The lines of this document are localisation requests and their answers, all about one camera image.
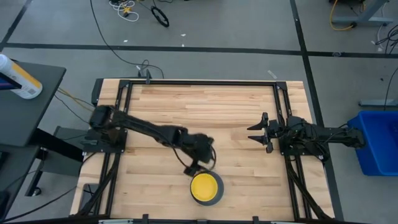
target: yellow cable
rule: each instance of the yellow cable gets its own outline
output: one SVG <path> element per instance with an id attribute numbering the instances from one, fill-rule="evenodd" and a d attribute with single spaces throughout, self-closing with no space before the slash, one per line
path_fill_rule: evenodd
<path id="1" fill-rule="evenodd" d="M 86 109 L 86 110 L 88 110 L 88 111 L 90 111 L 90 112 L 93 112 L 93 110 L 91 110 L 90 108 L 87 108 L 85 105 L 81 104 L 74 96 L 72 96 L 72 95 L 71 95 L 69 92 L 67 92 L 66 90 L 63 90 L 63 89 L 59 88 L 59 91 L 60 91 L 61 93 L 66 94 L 67 96 L 69 96 L 74 102 L 76 102 L 77 104 L 79 104 L 82 108 L 84 108 L 84 109 Z"/>
<path id="2" fill-rule="evenodd" d="M 338 0 L 335 1 L 335 3 L 333 4 L 332 9 L 331 9 L 331 11 L 330 11 L 330 16 L 329 16 L 329 24 L 330 24 L 330 27 L 331 27 L 333 30 L 336 30 L 336 31 L 350 30 L 350 29 L 353 28 L 352 25 L 349 26 L 349 27 L 345 27 L 345 28 L 340 28 L 340 29 L 339 29 L 339 28 L 334 27 L 334 26 L 333 26 L 333 23 L 331 22 L 331 18 L 333 17 L 333 12 L 335 11 L 335 7 L 336 7 L 336 4 L 337 4 L 337 1 L 338 1 Z"/>

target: black metal frame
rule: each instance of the black metal frame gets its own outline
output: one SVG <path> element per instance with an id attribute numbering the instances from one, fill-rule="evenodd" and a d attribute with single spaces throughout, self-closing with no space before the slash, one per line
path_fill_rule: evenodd
<path id="1" fill-rule="evenodd" d="M 119 109 L 120 107 L 120 102 L 121 102 L 121 97 L 123 93 L 123 89 L 127 87 L 127 95 L 126 95 L 126 102 L 124 105 L 123 111 L 125 113 L 128 112 L 129 108 L 129 102 L 131 99 L 131 93 L 132 93 L 132 87 L 134 85 L 146 85 L 148 84 L 147 80 L 143 79 L 135 79 L 135 80 L 120 80 L 119 82 L 119 87 L 118 87 L 118 94 L 116 97 L 116 102 L 115 102 L 115 108 Z M 284 122 L 284 117 L 282 113 L 282 107 L 280 103 L 280 98 L 279 98 L 279 90 L 282 90 L 283 93 L 283 98 L 284 98 L 284 103 L 285 103 L 285 110 L 287 113 L 287 116 L 292 115 L 292 110 L 290 107 L 290 101 L 289 101 L 289 95 L 287 93 L 287 84 L 286 82 L 259 82 L 259 81 L 223 81 L 223 80 L 216 80 L 216 81 L 210 81 L 210 80 L 151 80 L 149 84 L 166 84 L 166 85 L 231 85 L 231 86 L 270 86 L 273 88 L 274 92 L 274 99 L 275 99 L 275 106 L 276 106 L 276 111 L 277 111 L 277 117 L 280 123 Z M 106 212 L 105 215 L 110 215 L 111 214 L 111 209 L 112 209 L 112 203 L 113 203 L 113 197 L 114 197 L 114 188 L 116 186 L 116 179 L 117 179 L 117 171 L 118 171 L 118 165 L 120 161 L 121 154 L 117 153 L 114 158 L 114 165 L 116 163 L 116 170 L 115 174 L 112 176 L 111 183 L 110 183 L 110 188 L 108 192 L 108 199 L 106 202 Z M 305 178 L 304 178 L 304 173 L 302 169 L 302 163 L 300 156 L 294 156 L 296 164 L 297 164 L 297 175 L 300 179 L 300 182 L 302 185 L 305 187 Z M 109 158 L 110 158 L 110 153 L 105 153 L 104 157 L 104 162 L 103 162 L 103 167 L 101 170 L 101 175 L 100 175 L 100 185 L 107 184 L 104 182 L 105 177 L 107 176 L 108 172 L 108 166 L 109 166 Z M 289 182 L 289 191 L 290 191 L 290 198 L 292 201 L 292 211 L 294 214 L 294 220 L 297 221 L 300 219 L 300 213 L 299 213 L 299 205 L 297 202 L 297 195 L 295 191 L 295 184 L 294 181 L 290 178 L 289 175 L 289 170 L 293 170 L 292 168 L 292 160 L 290 159 L 290 156 L 284 156 L 285 163 L 286 163 L 286 169 L 287 169 L 287 177 L 288 177 L 288 182 Z M 305 208 L 305 218 L 311 219 L 311 209 L 310 206 L 307 202 L 307 199 L 303 196 L 303 204 Z M 97 200 L 95 202 L 95 209 L 94 209 L 94 215 L 99 214 L 100 210 L 100 205 L 101 205 L 101 200 Z M 160 223 L 197 223 L 198 220 L 158 220 Z M 207 222 L 212 222 L 212 223 L 253 223 L 253 220 L 251 221 L 213 221 L 213 220 L 206 220 Z"/>

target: bottle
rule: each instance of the bottle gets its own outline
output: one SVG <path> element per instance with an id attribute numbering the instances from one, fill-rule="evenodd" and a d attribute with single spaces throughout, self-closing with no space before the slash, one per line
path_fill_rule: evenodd
<path id="1" fill-rule="evenodd" d="M 11 91 L 23 99 L 33 99 L 43 90 L 43 85 L 38 80 L 3 54 L 0 54 L 0 72 L 21 85 L 20 89 Z"/>

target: gray floor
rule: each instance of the gray floor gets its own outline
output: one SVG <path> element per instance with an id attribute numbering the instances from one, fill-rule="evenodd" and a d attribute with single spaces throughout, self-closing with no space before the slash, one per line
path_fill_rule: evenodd
<path id="1" fill-rule="evenodd" d="M 289 0 L 174 1 L 173 4 L 158 3 L 170 19 L 171 26 L 165 29 L 141 6 L 134 8 L 140 19 L 130 23 L 118 18 L 106 0 L 93 0 L 104 37 L 112 45 L 300 49 Z M 327 0 L 296 2 L 308 50 L 379 53 L 378 47 L 371 43 L 376 40 L 378 27 L 334 32 L 328 26 L 331 5 Z M 0 39 L 23 3 L 23 0 L 0 0 Z M 391 1 L 385 8 L 385 16 L 395 17 L 398 21 L 397 6 L 397 1 Z M 336 15 L 352 14 L 347 6 L 336 8 Z M 382 30 L 382 37 L 386 30 L 388 28 Z M 103 45 L 87 0 L 33 0 L 9 42 Z M 137 73 L 135 66 L 121 62 L 107 50 L 5 48 L 3 52 L 24 62 L 66 67 L 61 87 L 84 100 L 90 100 L 96 78 L 130 77 Z M 118 54 L 138 63 L 147 58 L 151 64 L 163 69 L 166 78 L 273 80 L 267 73 L 270 70 L 278 80 L 304 81 L 310 98 L 301 56 L 139 51 L 120 51 Z M 383 98 L 388 79 L 397 66 L 394 62 L 397 60 L 310 57 L 325 125 L 339 126 L 356 116 L 362 110 L 357 104 L 360 99 Z M 160 77 L 158 70 L 151 72 L 154 77 Z M 392 88 L 390 94 L 397 96 L 398 90 Z M 85 110 L 69 99 L 65 101 L 81 117 L 88 119 L 89 114 Z M 59 101 L 53 100 L 40 128 L 52 133 L 58 125 L 86 128 Z M 398 198 L 398 178 L 363 175 L 352 149 L 331 145 L 331 156 L 345 220 L 394 223 L 398 207 L 394 200 Z M 39 184 L 43 194 L 32 198 L 19 195 L 9 217 L 35 208 L 75 184 L 76 178 L 73 177 L 44 174 Z M 70 194 L 19 220 L 65 217 L 72 198 L 73 194 Z"/>

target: blue plastic container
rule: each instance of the blue plastic container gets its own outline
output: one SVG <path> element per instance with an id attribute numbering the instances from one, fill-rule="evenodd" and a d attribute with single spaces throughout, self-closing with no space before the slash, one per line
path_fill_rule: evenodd
<path id="1" fill-rule="evenodd" d="M 356 155 L 365 175 L 398 176 L 398 112 L 361 111 L 348 121 L 362 130 L 365 147 Z"/>

